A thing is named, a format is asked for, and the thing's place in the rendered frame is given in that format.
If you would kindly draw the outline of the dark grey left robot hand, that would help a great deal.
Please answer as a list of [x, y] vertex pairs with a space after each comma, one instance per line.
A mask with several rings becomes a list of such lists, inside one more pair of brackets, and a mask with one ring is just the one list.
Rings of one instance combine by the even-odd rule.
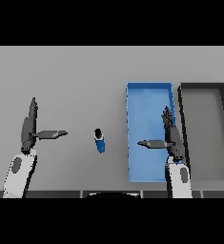
[[25, 117], [21, 131], [21, 153], [30, 154], [36, 140], [55, 140], [68, 134], [67, 131], [41, 131], [37, 130], [38, 104], [36, 98], [31, 100], [29, 113]]

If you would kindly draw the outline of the dark grey rectangular bin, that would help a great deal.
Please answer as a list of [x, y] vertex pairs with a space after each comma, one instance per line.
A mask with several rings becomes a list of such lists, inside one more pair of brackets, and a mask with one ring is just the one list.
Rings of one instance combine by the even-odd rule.
[[193, 182], [224, 182], [224, 83], [181, 83], [177, 91]]

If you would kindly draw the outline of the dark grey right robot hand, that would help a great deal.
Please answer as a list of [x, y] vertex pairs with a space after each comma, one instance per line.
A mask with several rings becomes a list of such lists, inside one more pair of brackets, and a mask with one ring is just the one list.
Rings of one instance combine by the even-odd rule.
[[161, 114], [165, 140], [142, 140], [138, 141], [139, 146], [147, 149], [166, 149], [168, 155], [173, 158], [173, 162], [179, 162], [184, 159], [183, 144], [180, 139], [179, 130], [173, 122], [173, 113], [168, 106]]

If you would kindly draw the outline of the blue rectangular bin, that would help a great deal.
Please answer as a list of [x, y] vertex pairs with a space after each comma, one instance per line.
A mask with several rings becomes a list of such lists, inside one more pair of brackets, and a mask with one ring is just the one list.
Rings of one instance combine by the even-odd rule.
[[161, 115], [169, 107], [176, 124], [173, 84], [171, 82], [128, 82], [127, 147], [130, 183], [165, 182], [166, 149], [147, 149], [143, 140], [165, 140]]

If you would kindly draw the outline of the blue pipe with dark end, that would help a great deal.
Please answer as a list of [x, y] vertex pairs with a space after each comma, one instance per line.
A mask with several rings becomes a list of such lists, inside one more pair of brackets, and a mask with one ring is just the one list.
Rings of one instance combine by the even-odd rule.
[[94, 142], [96, 144], [96, 148], [100, 153], [105, 151], [105, 137], [100, 129], [94, 130]]

